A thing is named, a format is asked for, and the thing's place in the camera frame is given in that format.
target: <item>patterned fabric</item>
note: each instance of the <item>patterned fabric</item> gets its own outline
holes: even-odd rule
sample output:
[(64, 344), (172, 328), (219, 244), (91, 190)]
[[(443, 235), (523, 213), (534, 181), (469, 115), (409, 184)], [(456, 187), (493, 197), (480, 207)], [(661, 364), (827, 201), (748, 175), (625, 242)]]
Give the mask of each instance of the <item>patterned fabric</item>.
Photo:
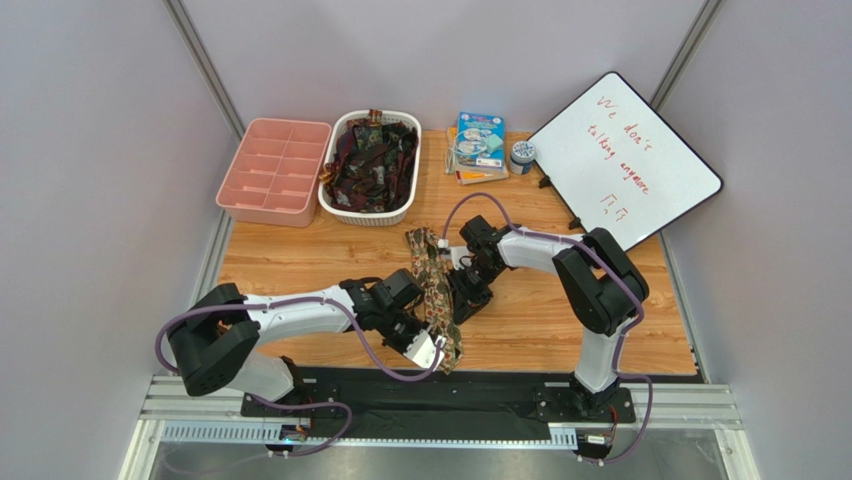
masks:
[(441, 370), (450, 373), (464, 355), (464, 347), (461, 331), (453, 321), (453, 297), (447, 281), (447, 263), (438, 252), (438, 235), (429, 228), (418, 228), (406, 232), (405, 239), (411, 248), (411, 270), (425, 292), (426, 321), (433, 332), (447, 339)]
[(402, 122), (382, 125), (382, 112), (351, 120), (337, 139), (334, 160), (320, 180), (334, 208), (379, 213), (408, 201), (417, 151), (417, 131)]

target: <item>robotic arm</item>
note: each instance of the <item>robotic arm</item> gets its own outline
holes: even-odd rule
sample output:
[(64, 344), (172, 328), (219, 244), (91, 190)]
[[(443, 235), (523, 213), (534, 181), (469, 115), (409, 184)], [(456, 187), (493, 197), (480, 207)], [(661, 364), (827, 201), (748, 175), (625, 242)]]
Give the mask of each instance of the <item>robotic arm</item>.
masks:
[(246, 308), (189, 318), (169, 329), (168, 340), (190, 396), (229, 387), (274, 402), (293, 390), (295, 366), (288, 359), (271, 358), (254, 349), (307, 333), (349, 332), (354, 329), (353, 318), (361, 329), (377, 330), (384, 345), (416, 365), (437, 366), (443, 358), (443, 338), (433, 339), (427, 324), (407, 309), (422, 295), (405, 269), (385, 280), (345, 280), (317, 292), (280, 297), (242, 295), (234, 284), (224, 284), (193, 310), (238, 304)]
[[(445, 251), (455, 268), (449, 275), (455, 321), (463, 323), (488, 304), (493, 296), (489, 285), (506, 268), (528, 267), (557, 275), (583, 324), (582, 353), (569, 402), (581, 416), (597, 415), (619, 386), (614, 369), (621, 354), (619, 340), (636, 307), (609, 275), (596, 278), (592, 259), (580, 249), (524, 227), (518, 230), (508, 226), (497, 230), (477, 216), (461, 230), (467, 246)], [(648, 284), (608, 231), (596, 228), (573, 238), (594, 250), (640, 302), (648, 298)]]

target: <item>whiteboard stand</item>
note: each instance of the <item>whiteboard stand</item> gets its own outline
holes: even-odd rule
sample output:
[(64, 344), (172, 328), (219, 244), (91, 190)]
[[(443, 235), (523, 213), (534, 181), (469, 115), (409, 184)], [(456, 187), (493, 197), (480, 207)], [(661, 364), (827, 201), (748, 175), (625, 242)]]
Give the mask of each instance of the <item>whiteboard stand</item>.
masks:
[(617, 72), (529, 139), (574, 213), (571, 227), (609, 230), (629, 250), (722, 189), (722, 179)]

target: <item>black whiteboard border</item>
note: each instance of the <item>black whiteboard border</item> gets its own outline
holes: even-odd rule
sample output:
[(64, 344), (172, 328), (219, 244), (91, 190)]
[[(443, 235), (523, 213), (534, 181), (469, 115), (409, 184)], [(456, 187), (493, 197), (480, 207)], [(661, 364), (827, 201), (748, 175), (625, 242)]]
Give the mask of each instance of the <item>black whiteboard border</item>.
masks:
[[(644, 98), (644, 97), (642, 97), (642, 95), (639, 95), (639, 92), (637, 92), (637, 91), (636, 91), (636, 89), (635, 89), (635, 88), (633, 88), (633, 85), (631, 85), (631, 84), (630, 84), (630, 82), (628, 82), (628, 81), (627, 81), (627, 79), (625, 79), (625, 78), (624, 78), (624, 77), (623, 77), (620, 73), (618, 73), (618, 72), (617, 72), (617, 71), (615, 71), (615, 70), (610, 70), (609, 72), (606, 72), (605, 74), (601, 75), (601, 76), (600, 76), (600, 78), (598, 78), (597, 80), (595, 80), (595, 83), (593, 83), (593, 84), (589, 85), (589, 88), (587, 88), (587, 89), (583, 90), (583, 93), (581, 93), (581, 94), (577, 95), (577, 98), (575, 98), (574, 100), (572, 100), (572, 101), (571, 101), (571, 103), (569, 103), (568, 105), (566, 105), (566, 106), (565, 106), (565, 108), (563, 108), (562, 110), (560, 110), (560, 111), (559, 111), (559, 113), (557, 113), (556, 115), (554, 115), (554, 116), (553, 116), (550, 120), (548, 120), (548, 121), (547, 121), (547, 123), (545, 123), (544, 125), (542, 125), (541, 127), (539, 127), (539, 128), (538, 128), (538, 130), (536, 130), (535, 132), (533, 132), (533, 134), (532, 134), (532, 135), (530, 135), (530, 137), (529, 137), (529, 141), (530, 141), (530, 142), (532, 142), (532, 143), (533, 143), (533, 145), (535, 145), (535, 142), (533, 142), (533, 137), (535, 137), (535, 135), (536, 135), (538, 132), (540, 132), (540, 131), (544, 130), (544, 128), (545, 128), (546, 126), (550, 125), (550, 122), (552, 122), (552, 121), (556, 120), (556, 118), (557, 118), (557, 117), (559, 117), (560, 115), (562, 115), (562, 113), (563, 113), (565, 110), (568, 110), (569, 108), (571, 108), (571, 105), (574, 105), (574, 103), (576, 103), (576, 102), (577, 102), (577, 100), (579, 100), (580, 98), (582, 98), (582, 96), (583, 96), (583, 95), (585, 95), (585, 94), (586, 94), (589, 90), (591, 90), (592, 88), (594, 88), (594, 86), (595, 86), (595, 85), (597, 85), (598, 83), (600, 83), (600, 81), (601, 81), (601, 80), (603, 80), (603, 79), (604, 79), (607, 75), (611, 75), (611, 74), (613, 74), (613, 73), (614, 73), (614, 74), (616, 74), (616, 75), (618, 76), (618, 78), (620, 78), (620, 79), (621, 79), (621, 81), (622, 81), (622, 82), (624, 82), (624, 84), (625, 84), (625, 85), (627, 85), (628, 87), (630, 87), (630, 90), (632, 90), (632, 91), (633, 91), (633, 93), (634, 93), (634, 94), (636, 94), (636, 96), (637, 96), (640, 100), (642, 100), (642, 103), (644, 103), (644, 104), (648, 107), (648, 109), (649, 109), (649, 110), (651, 110), (651, 111), (654, 113), (654, 115), (656, 115), (656, 116), (657, 116), (657, 118), (659, 118), (659, 119), (660, 119), (660, 121), (661, 121), (661, 122), (663, 122), (663, 124), (664, 124), (666, 127), (668, 127), (668, 129), (669, 129), (669, 130), (671, 130), (671, 131), (672, 131), (672, 133), (674, 133), (674, 134), (675, 134), (675, 136), (676, 136), (676, 137), (677, 137), (677, 138), (678, 138), (681, 142), (683, 142), (683, 144), (684, 144), (684, 145), (686, 145), (686, 148), (688, 148), (688, 149), (689, 149), (689, 151), (691, 151), (691, 152), (692, 152), (692, 153), (693, 153), (693, 154), (694, 154), (694, 155), (695, 155), (695, 156), (696, 156), (699, 160), (701, 160), (701, 163), (703, 163), (703, 164), (704, 164), (704, 166), (705, 166), (705, 167), (707, 167), (707, 170), (710, 170), (710, 172), (711, 172), (711, 173), (712, 173), (712, 174), (713, 174), (716, 178), (718, 178), (718, 179), (719, 179), (719, 189), (718, 189), (718, 190), (716, 190), (715, 192), (713, 192), (713, 193), (711, 193), (710, 195), (706, 196), (703, 200), (701, 200), (700, 202), (698, 202), (698, 203), (696, 203), (695, 205), (693, 205), (693, 206), (692, 206), (692, 208), (690, 208), (689, 210), (687, 210), (687, 211), (685, 211), (685, 212), (681, 213), (680, 215), (678, 215), (677, 217), (673, 218), (673, 219), (672, 219), (669, 223), (667, 223), (667, 224), (663, 225), (662, 227), (658, 228), (657, 230), (655, 230), (655, 231), (653, 231), (653, 232), (649, 233), (647, 237), (645, 237), (645, 238), (643, 238), (643, 239), (639, 240), (639, 241), (638, 241), (638, 242), (636, 242), (635, 244), (633, 244), (633, 245), (631, 245), (630, 247), (628, 247), (628, 248), (626, 248), (626, 249), (625, 249), (625, 251), (630, 251), (630, 250), (632, 250), (632, 249), (633, 249), (633, 247), (635, 247), (635, 246), (639, 245), (640, 243), (644, 242), (645, 240), (647, 240), (647, 239), (651, 238), (652, 236), (654, 236), (654, 235), (656, 235), (656, 234), (660, 233), (660, 232), (661, 232), (664, 228), (666, 228), (666, 227), (668, 227), (669, 225), (673, 224), (674, 222), (678, 221), (681, 217), (683, 217), (683, 216), (684, 216), (684, 215), (686, 215), (687, 213), (689, 213), (689, 212), (691, 212), (691, 211), (695, 210), (696, 208), (698, 208), (700, 205), (702, 205), (702, 204), (703, 204), (704, 202), (706, 202), (707, 200), (710, 200), (711, 198), (713, 198), (713, 197), (715, 197), (716, 195), (718, 195), (718, 193), (719, 193), (719, 192), (721, 192), (721, 191), (722, 191), (722, 188), (724, 188), (724, 186), (725, 186), (725, 180), (724, 180), (724, 179), (722, 179), (722, 177), (720, 177), (720, 176), (719, 176), (719, 174), (716, 172), (716, 170), (714, 170), (714, 169), (713, 169), (713, 167), (711, 167), (711, 166), (710, 166), (710, 164), (708, 164), (706, 160), (704, 160), (704, 157), (702, 157), (701, 155), (699, 155), (699, 154), (698, 154), (698, 152), (696, 152), (696, 151), (695, 151), (695, 149), (694, 149), (694, 148), (692, 148), (692, 145), (690, 145), (690, 144), (689, 144), (689, 142), (687, 142), (686, 140), (684, 140), (684, 138), (680, 135), (680, 133), (678, 133), (678, 132), (677, 132), (677, 130), (675, 130), (674, 128), (672, 128), (672, 126), (669, 124), (669, 122), (667, 122), (667, 121), (666, 121), (666, 119), (664, 119), (663, 117), (661, 117), (661, 116), (660, 116), (660, 114), (657, 112), (657, 110), (656, 110), (656, 109), (654, 109), (653, 107), (651, 107), (651, 104), (650, 104), (650, 103), (648, 103), (648, 102), (645, 100), (645, 98)], [(538, 165), (538, 169), (539, 169), (539, 170), (541, 170), (541, 173), (543, 173), (543, 174), (546, 176), (546, 175), (547, 175), (547, 172), (545, 172), (545, 171), (544, 171), (544, 168), (541, 166), (541, 164), (540, 164), (540, 163), (538, 163), (538, 161), (536, 161), (535, 163), (536, 163), (536, 165)], [(569, 205), (569, 204), (568, 204), (568, 202), (566, 202), (566, 201), (565, 201), (565, 198), (564, 198), (564, 197), (562, 196), (562, 194), (559, 192), (559, 189), (557, 189), (557, 188), (556, 188), (556, 185), (551, 185), (551, 187), (548, 187), (548, 188), (553, 188), (553, 190), (556, 192), (556, 195), (558, 195), (558, 196), (559, 196), (559, 199), (560, 199), (560, 200), (562, 200), (562, 203), (564, 203), (564, 204), (565, 204), (565, 206), (566, 206), (566, 207), (568, 207), (568, 210), (571, 210), (571, 214), (572, 214), (572, 215), (574, 215), (574, 218), (576, 219), (576, 218), (577, 218), (577, 215), (574, 213), (574, 210), (572, 210), (572, 209), (571, 209), (571, 205)], [(580, 219), (580, 227), (581, 227), (584, 231), (588, 232), (588, 230), (586, 229), (586, 227), (583, 225), (583, 219), (582, 219), (582, 218)]]

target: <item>white laundry basket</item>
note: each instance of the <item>white laundry basket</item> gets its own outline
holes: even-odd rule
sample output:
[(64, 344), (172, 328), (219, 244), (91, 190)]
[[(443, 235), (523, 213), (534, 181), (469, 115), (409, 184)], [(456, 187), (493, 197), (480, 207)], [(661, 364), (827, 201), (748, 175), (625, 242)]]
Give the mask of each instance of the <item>white laundry basket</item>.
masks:
[[(337, 140), (341, 135), (346, 133), (346, 123), (350, 120), (357, 120), (359, 118), (369, 118), (369, 114), (369, 110), (357, 110), (340, 117), (340, 120), (334, 124), (334, 130), (332, 130), (329, 147), (325, 154), (326, 164), (331, 163), (334, 159), (334, 154), (337, 151)], [(396, 122), (402, 122), (405, 126), (414, 128), (417, 131), (417, 150), (414, 152), (414, 172), (411, 177), (411, 193), (408, 195), (408, 201), (405, 202), (405, 205), (403, 205), (402, 208), (394, 210), (393, 212), (347, 212), (345, 210), (338, 210), (331, 206), (331, 198), (328, 196), (328, 193), (326, 193), (325, 188), (323, 188), (322, 182), (320, 182), (320, 205), (322, 205), (322, 208), (326, 209), (341, 222), (348, 223), (350, 225), (362, 225), (365, 227), (396, 225), (405, 218), (405, 215), (408, 213), (408, 209), (411, 208), (411, 204), (414, 203), (414, 195), (417, 193), (417, 177), (420, 174), (420, 146), (423, 144), (423, 129), (420, 127), (420, 122), (407, 113), (382, 110), (382, 124)]]

